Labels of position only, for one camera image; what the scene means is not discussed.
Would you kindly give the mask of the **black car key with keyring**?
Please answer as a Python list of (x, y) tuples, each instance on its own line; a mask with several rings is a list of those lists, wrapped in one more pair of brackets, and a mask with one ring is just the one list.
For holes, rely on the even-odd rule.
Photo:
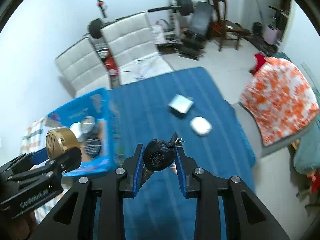
[(144, 149), (144, 166), (150, 172), (169, 167), (176, 159), (176, 150), (182, 147), (184, 140), (174, 133), (170, 141), (152, 139)]

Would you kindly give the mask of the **plaid orange blue cloth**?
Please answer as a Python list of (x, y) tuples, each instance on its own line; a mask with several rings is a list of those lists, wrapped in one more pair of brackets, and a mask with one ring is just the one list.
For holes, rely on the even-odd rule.
[(28, 154), (36, 152), (44, 148), (44, 131), (47, 118), (40, 118), (39, 120), (33, 122), (26, 130), (23, 138), (22, 145), (20, 148), (20, 154)]

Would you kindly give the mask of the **black round patterned tin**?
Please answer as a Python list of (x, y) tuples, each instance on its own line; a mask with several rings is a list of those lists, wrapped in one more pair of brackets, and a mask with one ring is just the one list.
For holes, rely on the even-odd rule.
[(101, 140), (98, 138), (91, 138), (85, 142), (85, 153), (90, 158), (96, 158), (101, 151)]

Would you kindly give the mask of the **white round tin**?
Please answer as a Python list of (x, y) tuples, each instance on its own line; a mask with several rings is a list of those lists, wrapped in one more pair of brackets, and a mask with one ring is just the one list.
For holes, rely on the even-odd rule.
[(82, 132), (81, 123), (80, 122), (74, 122), (71, 124), (69, 129), (73, 132), (78, 142), (85, 141), (85, 136)]

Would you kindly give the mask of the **silver round tin gold emblem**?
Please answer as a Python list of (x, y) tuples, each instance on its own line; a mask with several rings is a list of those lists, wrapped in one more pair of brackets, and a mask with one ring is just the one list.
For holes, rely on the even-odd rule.
[(84, 134), (96, 134), (97, 127), (96, 127), (95, 118), (91, 115), (85, 116), (81, 121), (81, 128)]

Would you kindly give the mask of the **blue cardboard milk box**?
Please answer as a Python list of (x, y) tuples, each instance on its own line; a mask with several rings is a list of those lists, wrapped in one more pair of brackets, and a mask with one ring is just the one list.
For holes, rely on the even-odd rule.
[(49, 113), (48, 118), (69, 128), (80, 145), (80, 167), (64, 177), (92, 177), (117, 168), (117, 109), (109, 90), (99, 88), (82, 95)]

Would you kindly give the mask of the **teal fabric pile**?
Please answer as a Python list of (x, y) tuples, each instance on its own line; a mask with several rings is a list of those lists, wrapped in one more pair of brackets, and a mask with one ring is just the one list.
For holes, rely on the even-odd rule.
[(319, 168), (319, 115), (310, 131), (301, 137), (293, 158), (293, 166), (300, 174)]

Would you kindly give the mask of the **blue striped tablecloth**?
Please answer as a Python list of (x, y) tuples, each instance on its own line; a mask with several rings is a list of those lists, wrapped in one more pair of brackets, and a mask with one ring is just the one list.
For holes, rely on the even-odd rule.
[(252, 148), (209, 73), (179, 70), (105, 90), (119, 111), (122, 175), (103, 179), (99, 239), (251, 239)]

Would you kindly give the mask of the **white earbuds case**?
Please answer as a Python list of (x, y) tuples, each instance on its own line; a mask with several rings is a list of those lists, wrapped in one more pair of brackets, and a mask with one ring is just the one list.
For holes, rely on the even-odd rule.
[(210, 122), (200, 116), (194, 117), (190, 121), (190, 127), (197, 135), (201, 137), (208, 135), (212, 130), (212, 125)]

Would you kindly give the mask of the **black silver charger block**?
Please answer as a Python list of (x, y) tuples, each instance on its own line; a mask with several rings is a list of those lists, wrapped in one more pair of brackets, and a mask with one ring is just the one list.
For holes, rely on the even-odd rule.
[(172, 100), (168, 103), (168, 106), (181, 114), (187, 114), (189, 109), (193, 106), (193, 100), (182, 96), (180, 94), (176, 94)]

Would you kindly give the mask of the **white padded chair left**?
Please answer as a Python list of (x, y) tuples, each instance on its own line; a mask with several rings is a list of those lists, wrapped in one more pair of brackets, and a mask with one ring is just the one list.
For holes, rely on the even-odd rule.
[(62, 85), (73, 98), (98, 88), (111, 89), (110, 75), (87, 37), (56, 57), (55, 65)]

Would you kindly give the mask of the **white padded chair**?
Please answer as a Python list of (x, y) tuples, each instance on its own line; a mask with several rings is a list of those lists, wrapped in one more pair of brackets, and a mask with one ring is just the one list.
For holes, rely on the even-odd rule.
[(73, 98), (98, 88), (111, 89), (110, 75), (87, 37), (56, 57), (55, 65), (62, 85)]
[(157, 49), (150, 21), (145, 12), (114, 22), (104, 27), (101, 34), (118, 66), (121, 85), (140, 81), (133, 78), (133, 73), (126, 72), (134, 70), (135, 59), (159, 55), (144, 79), (174, 71)]

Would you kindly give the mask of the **red bag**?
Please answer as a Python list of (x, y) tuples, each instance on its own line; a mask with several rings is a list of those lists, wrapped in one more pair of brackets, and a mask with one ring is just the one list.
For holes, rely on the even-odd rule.
[(111, 51), (107, 50), (106, 52), (107, 52), (107, 56), (104, 61), (104, 65), (108, 70), (108, 73), (110, 76), (111, 88), (116, 88), (120, 86), (118, 66), (111, 54)]

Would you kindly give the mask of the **orange white floral cushion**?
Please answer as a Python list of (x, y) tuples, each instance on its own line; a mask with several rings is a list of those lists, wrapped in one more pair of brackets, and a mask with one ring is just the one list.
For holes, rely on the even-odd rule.
[(268, 57), (239, 102), (253, 115), (264, 146), (302, 131), (319, 113), (310, 83), (284, 58)]

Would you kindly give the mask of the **white padded chair right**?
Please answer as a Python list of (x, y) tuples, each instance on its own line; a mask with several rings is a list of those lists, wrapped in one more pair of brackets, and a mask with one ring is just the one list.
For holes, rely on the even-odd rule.
[(157, 49), (150, 21), (145, 12), (114, 22), (104, 27), (101, 34), (118, 66), (121, 85), (140, 81), (133, 78), (133, 73), (126, 72), (134, 70), (135, 59), (159, 55), (144, 79), (174, 71)]

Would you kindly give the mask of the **black weight bench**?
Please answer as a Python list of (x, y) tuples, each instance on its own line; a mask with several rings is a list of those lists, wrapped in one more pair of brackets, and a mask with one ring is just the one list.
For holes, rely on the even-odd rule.
[(214, 7), (208, 2), (197, 3), (189, 27), (183, 32), (185, 37), (181, 39), (182, 44), (179, 48), (181, 56), (193, 60), (199, 59), (207, 40), (213, 9)]

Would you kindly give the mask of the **brown wooden chair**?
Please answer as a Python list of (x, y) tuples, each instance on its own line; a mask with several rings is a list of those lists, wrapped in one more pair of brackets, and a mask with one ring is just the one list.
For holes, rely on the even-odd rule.
[(222, 50), (225, 41), (235, 41), (235, 49), (239, 50), (240, 40), (250, 34), (241, 24), (227, 20), (226, 0), (207, 0), (216, 12), (216, 20), (210, 23), (210, 31), (213, 37), (219, 38), (219, 51)]

